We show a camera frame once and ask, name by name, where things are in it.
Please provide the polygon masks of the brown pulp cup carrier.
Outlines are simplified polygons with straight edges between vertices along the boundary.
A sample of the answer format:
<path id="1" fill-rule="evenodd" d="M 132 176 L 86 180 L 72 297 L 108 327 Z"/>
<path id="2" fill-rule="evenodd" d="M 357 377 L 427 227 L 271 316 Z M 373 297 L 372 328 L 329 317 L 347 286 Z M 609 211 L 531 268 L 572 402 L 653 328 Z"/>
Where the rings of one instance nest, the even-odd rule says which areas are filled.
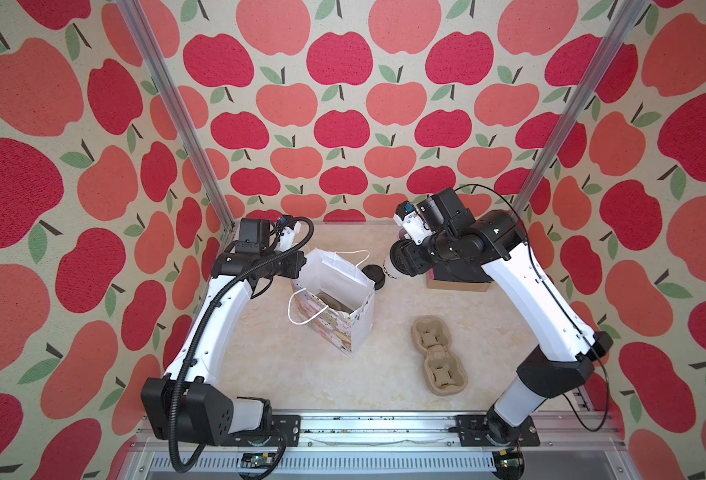
<path id="1" fill-rule="evenodd" d="M 436 316 L 418 317 L 412 324 L 411 338 L 424 357 L 422 374 L 433 394 L 456 395 L 467 387 L 468 375 L 460 357 L 451 350 L 453 339 L 444 320 Z"/>
<path id="2" fill-rule="evenodd" d="M 353 310 L 349 306 L 347 306 L 346 304 L 326 292 L 319 292 L 317 294 L 317 297 L 332 310 L 346 314 L 350 314 L 353 312 Z"/>

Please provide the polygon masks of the cartoon animal paper gift bag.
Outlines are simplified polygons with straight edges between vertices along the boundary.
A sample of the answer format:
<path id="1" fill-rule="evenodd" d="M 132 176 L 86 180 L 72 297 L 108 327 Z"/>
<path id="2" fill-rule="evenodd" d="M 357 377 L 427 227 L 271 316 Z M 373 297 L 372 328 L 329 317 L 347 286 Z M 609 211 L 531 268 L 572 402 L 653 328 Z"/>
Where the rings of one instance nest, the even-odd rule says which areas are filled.
<path id="1" fill-rule="evenodd" d="M 374 324 L 375 282 L 360 269 L 369 257 L 367 250 L 312 250 L 299 277 L 291 281 L 289 322 L 312 328 L 339 351 L 353 355 Z"/>

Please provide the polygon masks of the single white paper cup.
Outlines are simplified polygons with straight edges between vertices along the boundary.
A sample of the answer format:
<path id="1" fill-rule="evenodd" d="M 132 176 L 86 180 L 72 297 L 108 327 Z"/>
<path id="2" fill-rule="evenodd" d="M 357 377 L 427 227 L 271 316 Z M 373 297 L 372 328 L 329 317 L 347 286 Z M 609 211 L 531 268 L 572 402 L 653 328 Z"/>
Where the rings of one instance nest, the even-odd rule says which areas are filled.
<path id="1" fill-rule="evenodd" d="M 403 277 L 403 273 L 393 263 L 390 253 L 385 254 L 382 269 L 388 279 L 396 280 Z"/>

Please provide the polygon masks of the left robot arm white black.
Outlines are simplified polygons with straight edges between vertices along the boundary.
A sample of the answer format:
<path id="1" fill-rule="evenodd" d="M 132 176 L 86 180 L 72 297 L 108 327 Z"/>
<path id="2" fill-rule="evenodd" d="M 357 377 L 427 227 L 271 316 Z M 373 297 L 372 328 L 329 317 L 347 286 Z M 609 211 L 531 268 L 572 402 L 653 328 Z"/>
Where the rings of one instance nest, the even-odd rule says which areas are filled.
<path id="1" fill-rule="evenodd" d="M 303 247 L 314 234 L 306 217 L 245 219 L 238 236 L 214 260 L 201 310 L 179 353 L 159 378 L 145 381 L 140 398 L 154 436 L 167 443 L 173 470 L 190 471 L 208 446 L 230 439 L 276 440 L 274 454 L 256 461 L 253 478 L 279 466 L 289 444 L 272 419 L 269 400 L 230 398 L 217 383 L 234 327 L 260 280 L 296 279 L 306 263 Z"/>

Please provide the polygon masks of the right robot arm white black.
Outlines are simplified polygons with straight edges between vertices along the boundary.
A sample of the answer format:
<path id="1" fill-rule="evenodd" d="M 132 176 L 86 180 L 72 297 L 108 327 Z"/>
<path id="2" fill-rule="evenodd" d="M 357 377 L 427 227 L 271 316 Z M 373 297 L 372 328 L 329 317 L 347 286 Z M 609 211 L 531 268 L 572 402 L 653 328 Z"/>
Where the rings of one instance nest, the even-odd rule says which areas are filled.
<path id="1" fill-rule="evenodd" d="M 545 401 L 587 383 L 613 345 L 572 309 L 535 259 L 528 234 L 512 208 L 475 217 L 453 188 L 405 201 L 394 220 L 400 240 L 383 263 L 391 278 L 415 277 L 462 262 L 482 270 L 510 298 L 538 345 L 487 411 L 480 432 L 493 445 L 517 443 L 521 427 Z"/>

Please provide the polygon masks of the brown cardboard napkin tray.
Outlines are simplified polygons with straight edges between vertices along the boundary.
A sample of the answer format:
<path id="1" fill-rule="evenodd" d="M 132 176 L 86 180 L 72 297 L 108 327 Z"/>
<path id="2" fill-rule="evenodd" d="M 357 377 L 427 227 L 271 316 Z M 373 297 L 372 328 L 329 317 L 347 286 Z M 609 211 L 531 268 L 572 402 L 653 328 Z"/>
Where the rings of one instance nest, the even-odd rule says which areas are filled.
<path id="1" fill-rule="evenodd" d="M 489 290 L 491 283 L 445 281 L 436 279 L 430 274 L 426 277 L 426 286 L 433 290 L 483 293 Z"/>

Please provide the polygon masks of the aluminium front rail frame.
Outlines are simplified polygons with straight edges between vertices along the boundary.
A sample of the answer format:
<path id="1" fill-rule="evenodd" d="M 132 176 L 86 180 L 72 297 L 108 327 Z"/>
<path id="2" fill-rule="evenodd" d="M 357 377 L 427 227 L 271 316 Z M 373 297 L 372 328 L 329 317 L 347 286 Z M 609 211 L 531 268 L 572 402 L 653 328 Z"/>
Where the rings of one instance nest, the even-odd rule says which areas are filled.
<path id="1" fill-rule="evenodd" d="M 511 447 L 459 431 L 470 411 L 279 411 L 288 447 L 273 479 L 638 479 L 597 412 L 540 411 Z"/>

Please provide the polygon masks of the left aluminium corner post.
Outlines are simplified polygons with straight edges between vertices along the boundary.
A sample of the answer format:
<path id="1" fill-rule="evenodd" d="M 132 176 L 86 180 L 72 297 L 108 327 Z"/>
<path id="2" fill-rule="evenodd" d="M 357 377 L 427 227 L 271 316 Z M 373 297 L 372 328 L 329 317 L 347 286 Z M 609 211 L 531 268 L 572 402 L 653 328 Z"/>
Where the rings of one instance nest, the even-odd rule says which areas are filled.
<path id="1" fill-rule="evenodd" d="M 194 170 L 202 182 L 202 188 L 222 224 L 223 232 L 228 236 L 232 236 L 236 226 L 235 220 L 219 188 L 218 179 L 196 133 L 182 95 L 170 75 L 166 60 L 141 2 L 118 0 L 117 5 L 128 31 L 151 74 L 151 78 L 158 88 L 180 142 L 188 153 Z"/>

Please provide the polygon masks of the aluminium corner post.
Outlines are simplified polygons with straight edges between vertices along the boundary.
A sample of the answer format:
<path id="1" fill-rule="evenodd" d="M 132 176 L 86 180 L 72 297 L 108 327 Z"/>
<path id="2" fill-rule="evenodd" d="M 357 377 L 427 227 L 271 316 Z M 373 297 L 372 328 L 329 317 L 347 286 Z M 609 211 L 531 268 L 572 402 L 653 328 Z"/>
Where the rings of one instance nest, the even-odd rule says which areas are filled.
<path id="1" fill-rule="evenodd" d="M 619 53 L 629 33 L 642 17 L 645 9 L 650 5 L 650 1 L 641 0 L 623 1 L 619 5 L 582 79 L 566 102 L 566 108 L 561 113 L 545 147 L 536 155 L 530 174 L 512 201 L 510 211 L 516 214 L 516 220 L 524 217 L 525 209 L 543 180 L 549 165 L 555 160 L 559 150 L 579 119 L 581 112 L 589 101 L 593 99 L 593 96 L 596 95 L 595 91 L 598 85 Z"/>
<path id="2" fill-rule="evenodd" d="M 151 78 L 158 88 L 180 142 L 188 153 L 194 170 L 202 182 L 202 188 L 222 224 L 223 232 L 228 236 L 232 236 L 236 226 L 235 220 L 219 188 L 218 179 L 196 133 L 182 95 L 170 75 L 166 60 L 141 2 L 118 0 L 117 5 L 128 31 L 151 74 Z"/>

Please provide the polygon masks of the right aluminium corner post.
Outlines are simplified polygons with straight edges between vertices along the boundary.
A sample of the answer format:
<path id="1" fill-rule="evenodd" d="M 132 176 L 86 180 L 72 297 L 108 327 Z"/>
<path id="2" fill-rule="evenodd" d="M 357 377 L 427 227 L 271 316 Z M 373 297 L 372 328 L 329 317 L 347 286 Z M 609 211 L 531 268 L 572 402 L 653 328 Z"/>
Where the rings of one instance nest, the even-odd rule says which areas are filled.
<path id="1" fill-rule="evenodd" d="M 581 112 L 589 101 L 593 99 L 593 96 L 596 95 L 595 91 L 598 85 L 619 53 L 629 33 L 642 17 L 645 9 L 650 5 L 650 1 L 641 0 L 623 1 L 619 5 L 582 79 L 566 102 L 566 108 L 561 113 L 545 147 L 536 155 L 530 174 L 512 201 L 510 211 L 516 214 L 516 220 L 524 217 L 525 209 L 543 180 L 549 165 L 555 160 L 559 150 L 579 119 Z"/>

